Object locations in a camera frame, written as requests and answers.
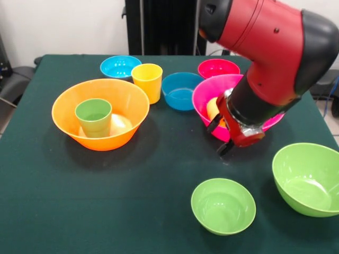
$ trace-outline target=dark green tablecloth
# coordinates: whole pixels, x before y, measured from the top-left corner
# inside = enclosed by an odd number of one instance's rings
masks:
[[[106,56],[45,56],[0,140],[0,253],[339,253],[339,217],[294,212],[271,173],[274,154],[295,142],[338,149],[309,94],[264,140],[223,160],[219,141],[196,112],[163,99],[132,140],[109,152],[87,150],[51,119],[68,87],[101,77]],[[140,57],[164,69],[196,72],[207,57]],[[242,72],[249,62],[232,57]],[[218,237],[194,218],[199,183],[230,178],[253,194],[257,215],[244,232]]]

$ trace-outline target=blue bowl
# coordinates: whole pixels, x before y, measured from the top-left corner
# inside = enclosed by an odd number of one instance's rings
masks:
[[[204,79],[194,73],[178,72],[167,76],[162,83],[166,103],[181,111],[194,109],[192,95],[195,87]]]
[[[100,65],[100,71],[107,78],[131,81],[132,70],[141,65],[138,58],[132,56],[114,56],[107,58]]]

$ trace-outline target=pink bowl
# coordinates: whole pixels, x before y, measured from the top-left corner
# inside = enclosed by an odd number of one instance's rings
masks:
[[[216,77],[211,77],[209,79],[201,82],[193,91],[193,106],[197,113],[200,115],[201,120],[208,126],[210,120],[207,116],[207,103],[214,97],[218,97],[220,93],[223,93],[225,90],[234,88],[238,82],[241,80],[243,75],[230,74],[230,75],[220,75]],[[267,131],[270,127],[277,124],[284,114],[278,114],[275,117],[267,120],[264,124],[263,130]],[[217,139],[220,139],[224,142],[229,141],[229,132],[225,127],[218,126],[213,132],[212,135]]]
[[[210,78],[223,74],[240,74],[240,68],[225,59],[209,59],[199,64],[198,73],[203,78]]]

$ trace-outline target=lime green bowl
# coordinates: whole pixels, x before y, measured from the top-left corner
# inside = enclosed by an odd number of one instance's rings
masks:
[[[282,198],[312,217],[339,214],[339,152],[312,143],[295,143],[274,156],[273,174]]]
[[[248,228],[255,218],[255,202],[239,183],[222,178],[198,185],[191,198],[194,216],[208,231],[231,235]]]

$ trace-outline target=red bowl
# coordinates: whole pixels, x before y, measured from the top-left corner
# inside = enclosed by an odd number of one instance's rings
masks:
[[[203,78],[210,78],[223,74],[240,74],[240,68],[225,59],[209,59],[199,64],[198,73]]]

